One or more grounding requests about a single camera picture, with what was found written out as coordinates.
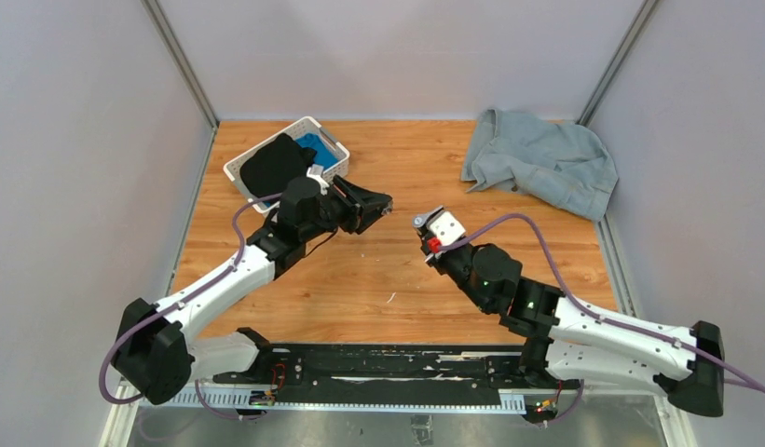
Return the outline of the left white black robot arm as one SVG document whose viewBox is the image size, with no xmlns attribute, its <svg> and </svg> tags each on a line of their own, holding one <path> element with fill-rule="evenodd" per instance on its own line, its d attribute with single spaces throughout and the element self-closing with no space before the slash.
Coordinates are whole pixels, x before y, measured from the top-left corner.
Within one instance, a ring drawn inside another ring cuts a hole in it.
<svg viewBox="0 0 765 447">
<path fill-rule="evenodd" d="M 307 244 L 339 231 L 361 234 L 392 210 L 393 198 L 337 176 L 328 183 L 314 175 L 289 181 L 266 196 L 276 208 L 245 237 L 237 210 L 232 219 L 239 247 L 224 263 L 173 295 L 153 303 L 138 298 L 124 309 L 114 344 L 99 369 L 99 390 L 113 404 L 106 384 L 114 369 L 138 390 L 135 399 L 154 405 L 171 400 L 188 384 L 221 373 L 239 373 L 251 384 L 272 374 L 273 359 L 247 331 L 200 339 L 202 331 L 232 305 L 272 283 L 307 255 Z"/>
</svg>

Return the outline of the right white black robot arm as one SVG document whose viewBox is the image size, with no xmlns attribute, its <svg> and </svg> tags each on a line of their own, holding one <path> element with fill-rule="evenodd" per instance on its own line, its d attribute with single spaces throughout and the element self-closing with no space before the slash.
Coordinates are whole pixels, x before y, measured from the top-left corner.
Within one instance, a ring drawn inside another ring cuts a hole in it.
<svg viewBox="0 0 765 447">
<path fill-rule="evenodd" d="M 667 397 L 680 410 L 705 417 L 724 413 L 720 328 L 632 318 L 569 299 L 559 288 L 522 274 L 522 264 L 494 244 L 439 253 L 436 238 L 422 246 L 428 266 L 447 275 L 499 325 L 526 338 L 522 380 L 541 388 L 554 380 L 592 380 Z"/>
</svg>

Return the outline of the chrome water faucet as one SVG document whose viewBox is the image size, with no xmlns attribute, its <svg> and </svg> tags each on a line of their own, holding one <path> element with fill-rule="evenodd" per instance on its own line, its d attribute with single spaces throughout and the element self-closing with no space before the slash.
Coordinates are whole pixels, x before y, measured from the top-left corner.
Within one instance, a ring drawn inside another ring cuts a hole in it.
<svg viewBox="0 0 765 447">
<path fill-rule="evenodd" d="M 419 235 L 428 232 L 429 223 L 436 219 L 444 211 L 444 206 L 438 206 L 428 212 L 417 214 L 412 221 L 412 225 Z"/>
</svg>

